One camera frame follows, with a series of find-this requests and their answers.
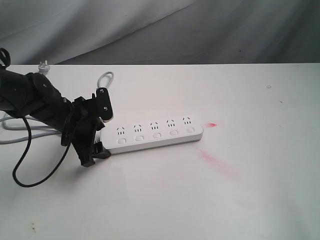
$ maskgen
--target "red stain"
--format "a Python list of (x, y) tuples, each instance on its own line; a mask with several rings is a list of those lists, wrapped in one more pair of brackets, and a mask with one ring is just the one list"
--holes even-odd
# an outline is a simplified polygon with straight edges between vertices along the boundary
[(215, 124), (215, 123), (206, 123), (205, 124), (205, 127), (206, 128), (214, 128), (214, 127), (216, 127), (217, 126), (217, 124)]
[(233, 169), (228, 164), (216, 159), (215, 157), (211, 156), (209, 153), (207, 153), (204, 150), (201, 150), (201, 156), (211, 165), (218, 167), (218, 169), (225, 175), (227, 175), (230, 178), (233, 179), (239, 179), (240, 175), (239, 173)]

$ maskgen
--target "white tabletop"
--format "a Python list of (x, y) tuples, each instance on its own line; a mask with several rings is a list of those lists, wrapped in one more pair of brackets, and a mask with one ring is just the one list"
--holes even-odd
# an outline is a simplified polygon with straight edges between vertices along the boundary
[[(89, 168), (70, 148), (33, 188), (11, 176), (26, 142), (1, 145), (0, 239), (320, 239), (320, 64), (54, 65), (47, 77), (73, 100), (106, 71), (112, 121), (192, 114), (216, 126)], [(0, 129), (3, 140), (26, 135)], [(63, 151), (58, 136), (33, 140), (18, 178), (40, 180)]]

